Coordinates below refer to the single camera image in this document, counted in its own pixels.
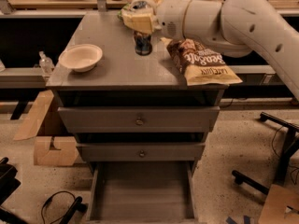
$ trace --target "plastic bottle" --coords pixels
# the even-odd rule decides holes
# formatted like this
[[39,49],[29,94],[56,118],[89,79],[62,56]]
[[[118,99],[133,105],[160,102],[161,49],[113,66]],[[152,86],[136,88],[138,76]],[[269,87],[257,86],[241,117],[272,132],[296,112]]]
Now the plastic bottle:
[[39,66],[42,68],[45,77],[49,77],[54,70],[55,66],[50,57],[46,56],[44,51],[39,51]]
[[4,66],[4,64],[2,63],[1,59],[0,59],[0,72],[4,71],[6,69],[6,67]]

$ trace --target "chip bag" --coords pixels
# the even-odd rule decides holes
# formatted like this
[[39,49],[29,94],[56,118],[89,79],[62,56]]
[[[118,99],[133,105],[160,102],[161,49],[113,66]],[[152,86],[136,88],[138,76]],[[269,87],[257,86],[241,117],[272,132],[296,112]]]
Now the chip bag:
[[191,40],[163,39],[177,69],[187,80],[187,84],[236,84],[242,80],[225,63],[222,56],[203,44]]

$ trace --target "cardboard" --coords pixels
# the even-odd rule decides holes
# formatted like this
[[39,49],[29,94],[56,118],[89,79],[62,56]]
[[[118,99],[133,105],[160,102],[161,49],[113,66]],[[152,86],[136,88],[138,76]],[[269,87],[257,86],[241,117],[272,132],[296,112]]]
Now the cardboard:
[[[287,207],[293,211],[286,212]],[[263,206],[259,224],[298,224],[299,195],[278,185],[272,185]]]
[[77,157],[78,151],[74,137],[41,136],[36,138],[34,165],[72,166]]
[[39,129],[44,123],[45,117],[50,110],[53,98],[54,95],[52,91],[42,91],[37,95],[13,140],[24,140],[37,136]]
[[52,91],[40,92],[14,140],[35,138],[34,165],[72,166],[78,157],[77,142],[66,131]]

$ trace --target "cabinet top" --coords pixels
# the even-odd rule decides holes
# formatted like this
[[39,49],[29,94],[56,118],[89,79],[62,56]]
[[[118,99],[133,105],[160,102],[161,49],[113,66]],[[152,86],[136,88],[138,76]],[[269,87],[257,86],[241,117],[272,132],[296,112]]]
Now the cabinet top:
[[94,69],[75,73],[57,64],[47,82],[56,90],[152,90],[152,89],[225,89],[223,85],[187,87],[184,76],[160,40],[151,38],[152,53],[135,53],[133,31],[123,25],[116,11],[91,11],[82,19],[67,47],[94,44],[103,51],[103,58]]

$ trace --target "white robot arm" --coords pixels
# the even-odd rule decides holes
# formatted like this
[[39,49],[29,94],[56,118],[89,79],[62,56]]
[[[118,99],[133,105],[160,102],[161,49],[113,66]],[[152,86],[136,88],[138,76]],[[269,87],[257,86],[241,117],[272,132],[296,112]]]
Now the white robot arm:
[[299,99],[299,34],[266,0],[164,0],[156,15],[165,37],[231,57],[255,50]]

